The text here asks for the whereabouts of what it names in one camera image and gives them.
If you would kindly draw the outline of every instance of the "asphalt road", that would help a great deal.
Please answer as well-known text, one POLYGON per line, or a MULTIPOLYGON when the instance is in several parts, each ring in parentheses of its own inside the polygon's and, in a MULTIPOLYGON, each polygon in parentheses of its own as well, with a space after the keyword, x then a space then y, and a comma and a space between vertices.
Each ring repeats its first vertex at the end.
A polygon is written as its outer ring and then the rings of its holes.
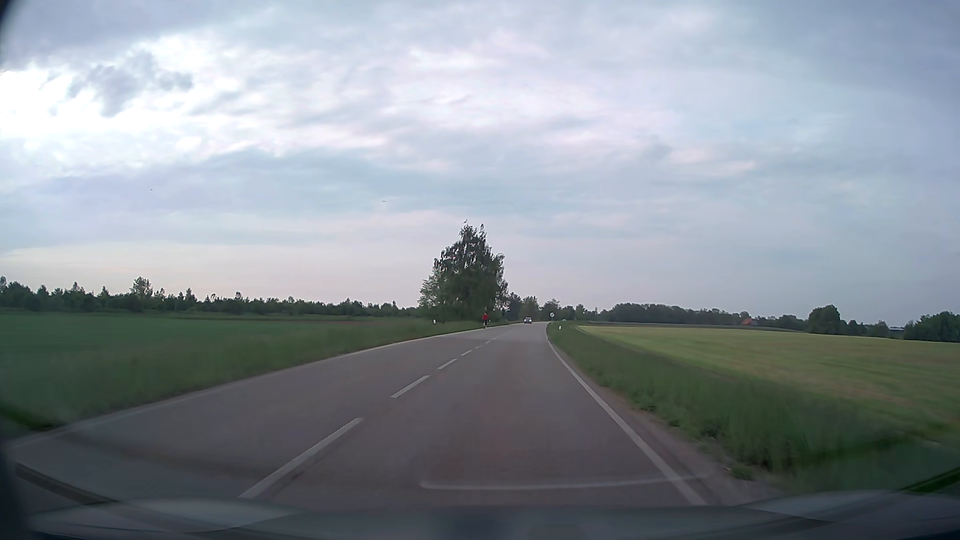
POLYGON ((241 380, 9 450, 60 492, 22 481, 32 510, 78 493, 311 509, 716 502, 602 396, 544 324, 511 325, 241 380))

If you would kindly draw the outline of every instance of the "cloudy sky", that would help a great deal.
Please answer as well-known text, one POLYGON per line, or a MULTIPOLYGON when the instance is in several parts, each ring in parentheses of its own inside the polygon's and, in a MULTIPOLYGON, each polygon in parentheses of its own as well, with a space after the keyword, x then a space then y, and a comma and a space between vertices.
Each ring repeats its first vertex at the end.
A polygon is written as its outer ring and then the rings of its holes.
POLYGON ((520 295, 960 311, 960 8, 15 5, 0 273, 411 305, 460 225, 520 295))

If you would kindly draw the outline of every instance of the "large tree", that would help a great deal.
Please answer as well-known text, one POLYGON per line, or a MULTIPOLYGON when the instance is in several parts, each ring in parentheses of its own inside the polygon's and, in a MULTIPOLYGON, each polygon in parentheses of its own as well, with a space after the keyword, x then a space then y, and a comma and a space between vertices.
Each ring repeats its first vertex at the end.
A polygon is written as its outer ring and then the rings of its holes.
POLYGON ((523 299, 523 304, 520 305, 520 316, 523 318, 530 317, 531 319, 536 319, 540 315, 540 302, 537 301, 536 296, 528 296, 523 299))
POLYGON ((433 259, 433 270, 420 288, 424 315, 442 321, 479 319, 498 314, 508 302, 503 254, 487 244, 483 225, 464 225, 460 239, 433 259))
POLYGON ((844 322, 836 306, 816 307, 806 318, 806 331, 811 333, 844 333, 844 322))
POLYGON ((543 306, 540 307, 540 320, 549 321, 550 313, 557 315, 557 311, 560 311, 560 301, 556 298, 551 298, 543 303, 543 306))
POLYGON ((139 276, 133 280, 133 286, 130 287, 130 292, 137 298, 143 300, 153 298, 154 296, 154 288, 152 285, 150 285, 150 280, 142 276, 139 276))
POLYGON ((520 310, 523 308, 523 299, 515 292, 507 296, 507 320, 516 321, 520 318, 520 310))

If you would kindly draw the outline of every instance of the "grass field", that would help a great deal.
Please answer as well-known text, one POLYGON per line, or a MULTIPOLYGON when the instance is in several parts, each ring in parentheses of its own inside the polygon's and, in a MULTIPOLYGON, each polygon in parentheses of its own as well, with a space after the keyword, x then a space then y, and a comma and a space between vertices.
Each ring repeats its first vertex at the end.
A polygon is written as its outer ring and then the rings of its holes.
POLYGON ((955 344, 558 326, 550 339, 600 384, 789 490, 902 488, 960 466, 955 344))
POLYGON ((960 427, 960 346, 801 332, 583 327, 713 370, 856 402, 891 421, 960 427))
POLYGON ((191 390, 477 323, 0 313, 0 416, 48 429, 191 390))

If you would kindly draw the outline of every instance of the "windshield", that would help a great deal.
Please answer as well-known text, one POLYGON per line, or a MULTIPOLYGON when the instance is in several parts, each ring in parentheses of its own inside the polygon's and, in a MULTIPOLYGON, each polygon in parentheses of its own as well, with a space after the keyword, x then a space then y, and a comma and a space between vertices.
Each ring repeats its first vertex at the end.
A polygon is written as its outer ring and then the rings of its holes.
POLYGON ((14 2, 19 497, 952 493, 958 16, 14 2))

